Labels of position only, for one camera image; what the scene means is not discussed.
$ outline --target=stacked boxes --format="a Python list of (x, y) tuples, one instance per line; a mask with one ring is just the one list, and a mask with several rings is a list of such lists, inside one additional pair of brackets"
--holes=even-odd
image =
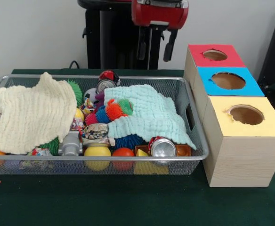
[(275, 110), (228, 45), (189, 45), (189, 81), (210, 154), (210, 186), (268, 186), (275, 172)]

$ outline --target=green table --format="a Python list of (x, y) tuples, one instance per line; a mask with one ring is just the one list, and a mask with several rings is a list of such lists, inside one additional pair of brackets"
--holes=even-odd
[[(148, 76), (182, 73), (119, 71)], [(271, 226), (275, 225), (275, 176), (268, 188), (210, 188), (202, 164), (190, 176), (0, 176), (0, 225), (79, 224)]]

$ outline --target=wire mesh basket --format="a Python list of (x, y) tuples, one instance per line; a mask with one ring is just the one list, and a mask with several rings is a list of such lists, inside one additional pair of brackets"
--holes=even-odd
[[(0, 78), (0, 88), (33, 87), (39, 75), (9, 75)], [(98, 76), (53, 75), (55, 80), (72, 79), (83, 92), (97, 85)], [(122, 86), (149, 84), (165, 97), (171, 97), (183, 118), (187, 134), (197, 149), (190, 157), (84, 157), (1, 155), (0, 174), (186, 174), (190, 175), (208, 154), (193, 95), (187, 81), (178, 77), (120, 77)]]

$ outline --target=yellow box top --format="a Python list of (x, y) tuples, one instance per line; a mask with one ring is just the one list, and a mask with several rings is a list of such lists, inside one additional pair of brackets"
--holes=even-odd
[(275, 137), (275, 110), (266, 97), (209, 97), (227, 137)]

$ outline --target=basket handle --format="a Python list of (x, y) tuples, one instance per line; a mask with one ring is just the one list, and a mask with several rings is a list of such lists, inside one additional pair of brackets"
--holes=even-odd
[(192, 131), (195, 128), (196, 123), (195, 123), (195, 120), (194, 120), (194, 117), (193, 117), (193, 113), (192, 113), (190, 103), (186, 107), (186, 118), (188, 120), (189, 129), (190, 129), (190, 131)]

